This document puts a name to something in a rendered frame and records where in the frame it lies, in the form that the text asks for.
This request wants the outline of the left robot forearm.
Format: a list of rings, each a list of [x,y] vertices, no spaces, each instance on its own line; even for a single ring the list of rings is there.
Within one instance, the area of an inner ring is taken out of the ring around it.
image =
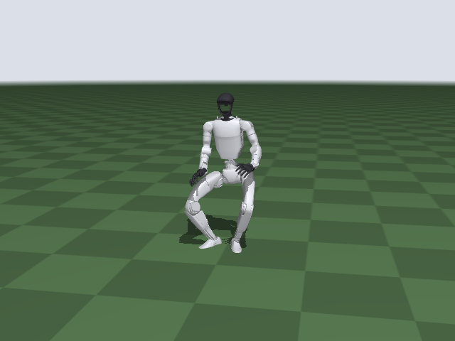
[[[257,145],[257,151],[252,153],[252,156],[251,156],[251,164],[253,165],[253,167],[256,169],[259,165],[259,160],[261,159],[262,157],[262,149],[260,147],[260,145]]]

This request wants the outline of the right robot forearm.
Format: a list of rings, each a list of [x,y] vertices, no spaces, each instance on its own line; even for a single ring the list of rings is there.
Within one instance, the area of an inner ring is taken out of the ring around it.
[[[200,152],[199,169],[202,169],[202,168],[206,168],[207,169],[208,168],[209,157],[206,154],[202,154],[202,152],[203,152],[203,147],[202,147],[201,152]],[[206,175],[207,173],[208,173],[208,171],[204,175]]]

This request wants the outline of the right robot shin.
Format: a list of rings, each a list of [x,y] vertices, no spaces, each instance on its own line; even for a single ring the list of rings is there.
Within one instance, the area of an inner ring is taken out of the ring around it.
[[[185,206],[186,208],[186,206]],[[216,236],[213,234],[213,231],[211,230],[208,220],[206,219],[206,216],[204,212],[201,210],[198,213],[191,215],[188,212],[185,211],[185,214],[187,217],[190,219],[190,221],[207,237],[211,238],[211,240],[215,241]],[[212,239],[213,238],[213,239]]]

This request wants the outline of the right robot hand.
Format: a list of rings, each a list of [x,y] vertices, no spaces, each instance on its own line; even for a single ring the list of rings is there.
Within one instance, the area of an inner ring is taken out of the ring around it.
[[[207,172],[207,169],[206,168],[202,168],[202,169],[198,169],[197,172],[193,175],[193,177],[190,179],[189,183],[191,186],[194,185],[194,183],[196,184],[195,182],[195,179],[196,181],[198,181],[197,177],[202,177],[205,173]]]

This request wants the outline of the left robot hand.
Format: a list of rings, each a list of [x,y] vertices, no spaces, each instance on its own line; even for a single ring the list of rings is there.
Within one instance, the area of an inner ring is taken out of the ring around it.
[[[244,178],[255,169],[251,163],[248,163],[248,164],[238,163],[236,166],[240,166],[240,167],[238,167],[235,172],[237,172],[240,168],[242,168],[238,172],[238,174],[240,174],[240,172],[242,172],[244,170],[240,176],[242,176],[245,172],[247,172],[245,174]]]

